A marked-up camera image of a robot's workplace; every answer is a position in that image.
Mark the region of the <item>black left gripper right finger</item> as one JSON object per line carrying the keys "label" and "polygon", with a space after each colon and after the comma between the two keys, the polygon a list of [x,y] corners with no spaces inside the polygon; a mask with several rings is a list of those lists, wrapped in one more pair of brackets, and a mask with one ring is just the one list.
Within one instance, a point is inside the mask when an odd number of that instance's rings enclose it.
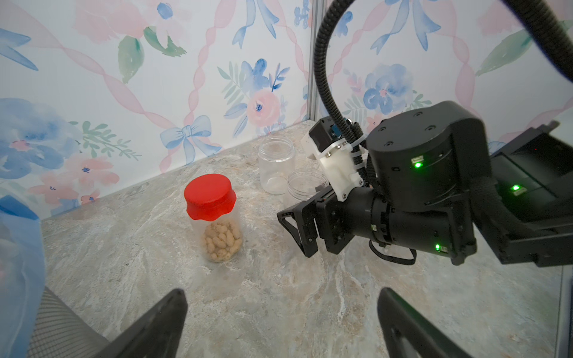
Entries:
{"label": "black left gripper right finger", "polygon": [[389,287],[380,292],[377,312],[390,357],[469,356]]}

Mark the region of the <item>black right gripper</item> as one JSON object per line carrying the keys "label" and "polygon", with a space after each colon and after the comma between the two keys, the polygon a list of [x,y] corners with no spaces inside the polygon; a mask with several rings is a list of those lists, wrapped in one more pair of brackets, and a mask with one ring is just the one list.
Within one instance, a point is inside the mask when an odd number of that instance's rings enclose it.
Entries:
{"label": "black right gripper", "polygon": [[491,175],[483,122],[453,101],[383,120],[366,139],[375,173],[369,188],[337,201],[327,186],[277,213],[310,258],[323,239],[337,254],[355,237],[448,257],[475,254],[470,184]]}

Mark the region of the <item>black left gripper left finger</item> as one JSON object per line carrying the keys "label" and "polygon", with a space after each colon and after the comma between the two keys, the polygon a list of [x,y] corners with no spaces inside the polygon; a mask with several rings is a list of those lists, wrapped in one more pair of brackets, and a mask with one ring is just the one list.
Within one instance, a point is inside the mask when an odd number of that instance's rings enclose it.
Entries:
{"label": "black left gripper left finger", "polygon": [[183,289],[173,289],[97,357],[175,357],[187,315]]}

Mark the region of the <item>clear jar with orange lid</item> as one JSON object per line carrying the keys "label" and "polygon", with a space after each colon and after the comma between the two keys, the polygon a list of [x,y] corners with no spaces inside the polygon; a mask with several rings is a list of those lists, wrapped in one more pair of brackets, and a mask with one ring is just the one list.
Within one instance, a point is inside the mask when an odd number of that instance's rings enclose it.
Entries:
{"label": "clear jar with orange lid", "polygon": [[284,196],[286,208],[307,201],[329,185],[321,171],[314,168],[300,168],[292,172],[287,179],[287,191]]}

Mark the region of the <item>clear jar with peanuts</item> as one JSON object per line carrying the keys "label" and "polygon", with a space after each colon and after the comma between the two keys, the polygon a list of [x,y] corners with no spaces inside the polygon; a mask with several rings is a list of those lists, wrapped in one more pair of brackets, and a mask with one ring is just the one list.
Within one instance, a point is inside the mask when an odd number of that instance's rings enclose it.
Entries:
{"label": "clear jar with peanuts", "polygon": [[292,140],[283,135],[268,136],[258,150],[258,163],[262,188],[272,195],[283,195],[287,179],[295,170],[296,150]]}
{"label": "clear jar with peanuts", "polygon": [[231,213],[219,217],[216,221],[190,220],[198,237],[201,253],[210,261],[229,261],[242,248],[243,234],[237,203]]}

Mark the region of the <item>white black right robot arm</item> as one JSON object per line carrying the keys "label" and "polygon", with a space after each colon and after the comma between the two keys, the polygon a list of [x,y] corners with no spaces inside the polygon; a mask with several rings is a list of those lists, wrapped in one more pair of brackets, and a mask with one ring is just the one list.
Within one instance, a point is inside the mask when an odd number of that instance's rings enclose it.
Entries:
{"label": "white black right robot arm", "polygon": [[379,254],[398,246],[447,257],[477,251],[476,233],[503,264],[572,263],[572,147],[558,122],[530,128],[490,153],[483,122],[453,101],[383,120],[346,141],[330,118],[304,136],[328,186],[278,221],[306,257],[340,253],[355,237]]}

